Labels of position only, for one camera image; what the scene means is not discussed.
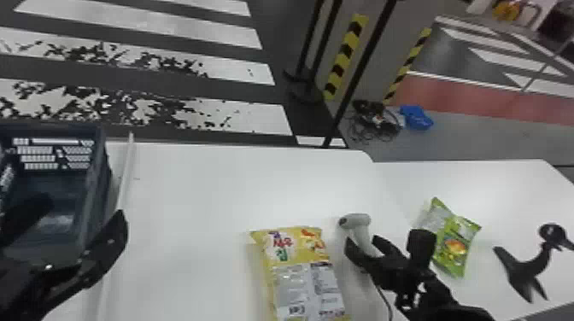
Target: metal pole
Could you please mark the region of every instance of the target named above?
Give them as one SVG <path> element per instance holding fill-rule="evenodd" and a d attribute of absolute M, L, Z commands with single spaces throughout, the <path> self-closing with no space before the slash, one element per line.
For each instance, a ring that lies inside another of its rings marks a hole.
<path fill-rule="evenodd" d="M 327 43 L 329 42 L 329 36 L 333 31 L 335 20 L 337 19 L 337 15 L 339 14 L 341 3 L 343 3 L 343 0 L 333 0 L 333 7 L 331 8 L 331 12 L 329 13 L 329 19 L 327 20 L 325 30 L 323 31 L 323 36 L 321 37 L 321 42 L 319 43 L 319 48 L 317 49 L 317 55 L 315 56 L 315 60 L 313 61 L 313 67 L 311 68 L 311 75 L 309 77 L 309 82 L 307 83 L 307 90 L 309 90 L 309 87 L 314 85 L 315 83 L 315 77 L 317 77 L 317 72 L 319 71 L 319 65 L 323 60 L 323 55 L 325 54 L 325 49 L 327 48 Z"/>
<path fill-rule="evenodd" d="M 568 47 L 568 44 L 570 43 L 570 41 L 573 38 L 574 38 L 574 33 L 568 39 L 566 39 L 566 41 L 556 51 L 554 51 L 554 53 L 552 54 L 551 57 L 548 58 L 548 60 L 544 64 L 544 66 L 542 66 L 542 68 L 540 68 L 540 70 L 538 70 L 538 72 L 534 75 L 534 77 L 532 77 L 528 81 L 528 83 L 526 83 L 526 85 L 524 85 L 524 87 L 522 87 L 522 90 L 520 90 L 520 92 L 526 92 L 528 87 L 530 87 L 535 82 L 535 80 L 540 78 L 542 73 L 544 73 L 544 69 L 546 69 L 546 67 L 548 67 L 548 65 L 550 64 L 550 61 L 553 61 L 556 58 L 556 56 L 560 55 L 562 53 L 562 51 L 564 51 L 564 49 L 566 49 L 566 47 Z"/>
<path fill-rule="evenodd" d="M 337 110 L 337 114 L 335 115 L 335 119 L 333 120 L 333 126 L 329 130 L 327 136 L 325 136 L 325 141 L 323 142 L 323 149 L 328 149 L 329 145 L 331 145 L 331 140 L 333 136 L 337 133 L 339 124 L 345 115 L 345 111 L 347 110 L 347 106 L 351 102 L 351 98 L 353 98 L 354 91 L 357 89 L 357 85 L 359 85 L 359 81 L 365 72 L 366 65 L 371 60 L 372 53 L 377 48 L 378 40 L 381 38 L 383 34 L 384 28 L 387 26 L 389 22 L 389 18 L 395 9 L 396 3 L 398 0 L 387 0 L 387 3 L 384 5 L 383 12 L 378 17 L 377 25 L 375 26 L 375 30 L 372 32 L 371 39 L 365 48 L 365 53 L 360 58 L 359 65 L 357 66 L 357 70 L 354 72 L 353 78 L 351 82 L 348 84 L 347 92 L 345 92 L 345 96 L 341 101 L 341 105 Z"/>
<path fill-rule="evenodd" d="M 307 36 L 305 37 L 305 43 L 303 44 L 303 50 L 301 56 L 299 57 L 299 62 L 297 63 L 296 76 L 300 76 L 303 68 L 305 67 L 305 60 L 309 53 L 309 47 L 311 46 L 311 40 L 313 40 L 313 33 L 315 27 L 317 26 L 317 21 L 319 20 L 319 14 L 321 13 L 321 7 L 323 7 L 325 0 L 317 0 L 315 2 L 315 9 L 313 10 L 313 18 L 311 18 L 311 23 L 309 24 L 309 29 L 307 30 Z"/>
<path fill-rule="evenodd" d="M 323 55 L 325 54 L 325 49 L 327 43 L 329 42 L 329 37 L 335 25 L 335 20 L 341 8 L 343 0 L 333 0 L 333 5 L 331 6 L 331 12 L 329 13 L 329 18 L 325 25 L 325 30 L 319 41 L 319 47 L 317 48 L 317 55 L 313 61 L 313 66 L 311 67 L 311 72 L 307 83 L 294 85 L 291 87 L 290 94 L 300 103 L 307 106 L 319 105 L 323 102 L 323 91 L 319 90 L 315 85 L 315 78 L 317 77 L 317 72 L 319 71 L 319 66 L 323 61 Z"/>

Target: chip bag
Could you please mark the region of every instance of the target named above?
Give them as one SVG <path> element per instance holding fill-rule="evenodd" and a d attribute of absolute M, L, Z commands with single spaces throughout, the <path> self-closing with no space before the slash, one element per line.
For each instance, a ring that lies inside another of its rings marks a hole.
<path fill-rule="evenodd" d="M 321 229 L 252 231 L 276 321 L 349 321 Z"/>
<path fill-rule="evenodd" d="M 433 262 L 451 275 L 463 277 L 468 250 L 481 226 L 455 215 L 441 200 L 434 197 L 430 210 L 423 217 L 419 228 L 436 234 Z"/>

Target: warning stripe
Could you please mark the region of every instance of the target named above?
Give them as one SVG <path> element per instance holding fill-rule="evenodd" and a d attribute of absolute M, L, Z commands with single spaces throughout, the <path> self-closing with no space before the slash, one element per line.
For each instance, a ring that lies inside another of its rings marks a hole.
<path fill-rule="evenodd" d="M 351 24 L 348 26 L 347 33 L 345 33 L 341 49 L 337 54 L 337 58 L 335 58 L 335 64 L 329 74 L 329 78 L 327 79 L 327 84 L 323 91 L 325 100 L 332 100 L 339 87 L 341 87 L 345 71 L 349 68 L 353 53 L 359 46 L 360 34 L 363 32 L 363 29 L 365 29 L 368 21 L 369 17 L 366 15 L 355 14 L 353 16 Z"/>
<path fill-rule="evenodd" d="M 399 73 L 397 74 L 395 81 L 390 86 L 389 91 L 387 92 L 387 96 L 384 97 L 383 104 L 389 105 L 392 101 L 393 97 L 395 96 L 396 90 L 399 89 L 399 85 L 401 85 L 401 81 L 407 76 L 409 70 L 411 70 L 411 66 L 414 63 L 414 59 L 417 55 L 420 54 L 420 51 L 423 49 L 425 45 L 426 39 L 429 38 L 431 35 L 432 29 L 425 28 L 420 33 L 419 41 L 414 45 L 411 51 L 408 53 L 407 61 L 402 65 L 401 69 L 399 69 Z"/>

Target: white floor marking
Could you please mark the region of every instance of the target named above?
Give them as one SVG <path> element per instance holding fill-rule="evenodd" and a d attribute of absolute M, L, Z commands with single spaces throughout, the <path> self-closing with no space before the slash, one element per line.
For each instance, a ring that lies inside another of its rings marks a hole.
<path fill-rule="evenodd" d="M 302 146 L 323 146 L 325 141 L 324 137 L 316 136 L 297 136 L 297 142 Z M 347 147 L 342 138 L 333 138 L 331 140 L 331 147 Z"/>
<path fill-rule="evenodd" d="M 89 0 L 26 0 L 16 12 L 261 49 L 255 29 Z"/>
<path fill-rule="evenodd" d="M 481 87 L 500 89 L 500 90 L 520 91 L 520 88 L 518 88 L 518 87 L 484 83 L 482 81 L 474 81 L 474 80 L 468 80 L 468 79 L 448 77 L 448 76 L 442 76 L 440 74 L 434 74 L 434 73 L 420 73 L 420 72 L 409 71 L 409 72 L 407 72 L 407 74 L 410 74 L 413 76 L 431 78 L 431 79 L 452 81 L 452 82 L 461 83 L 461 84 L 476 85 L 476 86 L 481 86 Z"/>
<path fill-rule="evenodd" d="M 292 136 L 281 105 L 0 79 L 0 118 L 26 115 L 54 120 L 100 120 L 113 125 L 164 125 L 182 130 Z"/>
<path fill-rule="evenodd" d="M 513 33 L 512 35 L 515 38 L 517 38 L 518 40 L 522 41 L 523 43 L 528 44 L 529 46 L 534 47 L 537 50 L 541 51 L 544 55 L 547 55 L 550 57 L 554 55 L 554 53 L 552 51 L 542 47 L 540 44 L 535 43 L 534 41 L 528 39 L 527 37 L 525 37 L 523 35 L 516 34 L 516 33 Z M 567 61 L 566 59 L 564 59 L 560 56 L 556 57 L 556 61 L 567 66 L 568 68 L 570 68 L 570 70 L 574 71 L 574 63 L 571 63 L 571 62 Z"/>
<path fill-rule="evenodd" d="M 464 22 L 464 21 L 460 21 L 460 20 L 450 19 L 447 17 L 441 17 L 440 15 L 435 18 L 435 21 L 441 22 L 445 25 L 457 26 L 460 28 L 473 30 L 475 32 L 482 32 L 482 33 L 486 33 L 486 34 L 489 34 L 492 36 L 498 36 L 498 33 L 493 32 L 492 29 L 487 28 L 486 26 L 474 25 L 472 23 L 468 23 L 468 22 Z"/>
<path fill-rule="evenodd" d="M 530 81 L 529 77 L 518 76 L 512 73 L 505 73 L 505 76 L 520 86 L 525 86 Z M 574 98 L 574 85 L 561 84 L 549 80 L 537 79 L 526 91 Z"/>
<path fill-rule="evenodd" d="M 82 52 L 81 47 L 91 50 Z M 54 34 L 29 32 L 0 26 L 0 53 L 51 60 L 135 67 L 149 70 L 166 70 L 161 63 L 168 63 L 167 70 L 196 73 L 214 79 L 275 85 L 267 64 L 195 55 L 184 52 L 138 47 L 127 44 L 104 43 L 98 40 L 72 38 Z M 143 62 L 145 56 L 153 59 Z"/>
<path fill-rule="evenodd" d="M 511 44 L 511 43 L 508 43 L 506 41 L 502 41 L 502 40 L 498 40 L 498 39 L 492 39 L 492 38 L 483 37 L 483 36 L 477 36 L 477 35 L 473 35 L 470 33 L 460 32 L 458 30 L 453 30 L 453 29 L 448 29 L 448 28 L 441 28 L 441 29 L 444 32 L 446 32 L 450 37 L 458 39 L 458 40 L 468 41 L 468 42 L 474 43 L 474 44 L 486 45 L 486 46 L 490 46 L 490 47 L 494 47 L 494 48 L 498 48 L 498 49 L 502 49 L 502 50 L 515 51 L 515 52 L 519 52 L 521 54 L 528 54 L 528 51 L 523 50 L 522 48 L 518 47 L 516 44 Z"/>
<path fill-rule="evenodd" d="M 544 63 L 539 62 L 539 61 L 533 61 L 531 59 L 518 58 L 518 57 L 515 57 L 512 55 L 497 54 L 497 53 L 492 52 L 492 51 L 481 50 L 481 49 L 476 49 L 476 48 L 469 48 L 469 49 L 472 52 L 474 52 L 475 54 L 477 54 L 479 57 L 484 59 L 485 61 L 495 63 L 498 65 L 502 65 L 502 66 L 516 67 L 516 68 L 531 70 L 533 72 L 539 71 L 540 68 L 542 68 L 542 66 L 544 66 Z M 544 69 L 544 73 L 555 74 L 555 75 L 562 76 L 562 77 L 566 76 L 565 74 L 561 73 L 560 71 L 558 71 L 557 69 L 555 69 L 551 66 L 546 67 Z"/>
<path fill-rule="evenodd" d="M 249 7 L 246 2 L 236 0 L 160 0 L 167 3 L 179 3 L 191 7 L 225 12 L 232 15 L 250 17 Z"/>

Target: black cable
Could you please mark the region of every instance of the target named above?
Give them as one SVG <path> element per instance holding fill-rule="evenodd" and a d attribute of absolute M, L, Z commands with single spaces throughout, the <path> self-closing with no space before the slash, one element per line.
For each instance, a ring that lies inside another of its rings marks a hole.
<path fill-rule="evenodd" d="M 390 307 L 389 300 L 387 300 L 387 297 L 384 296 L 381 288 L 379 288 L 378 286 L 375 285 L 375 289 L 377 289 L 378 294 L 381 295 L 381 298 L 383 298 L 384 304 L 387 306 L 387 309 L 389 310 L 389 321 L 393 321 L 393 308 Z"/>
<path fill-rule="evenodd" d="M 347 129 L 348 135 L 356 143 L 369 144 L 369 141 L 378 139 L 382 142 L 391 142 L 401 132 L 401 125 L 395 114 L 389 110 L 384 110 L 382 115 L 384 123 L 381 126 L 376 126 L 368 119 L 374 117 L 376 114 L 364 114 L 350 112 L 350 116 L 346 117 L 349 120 Z"/>

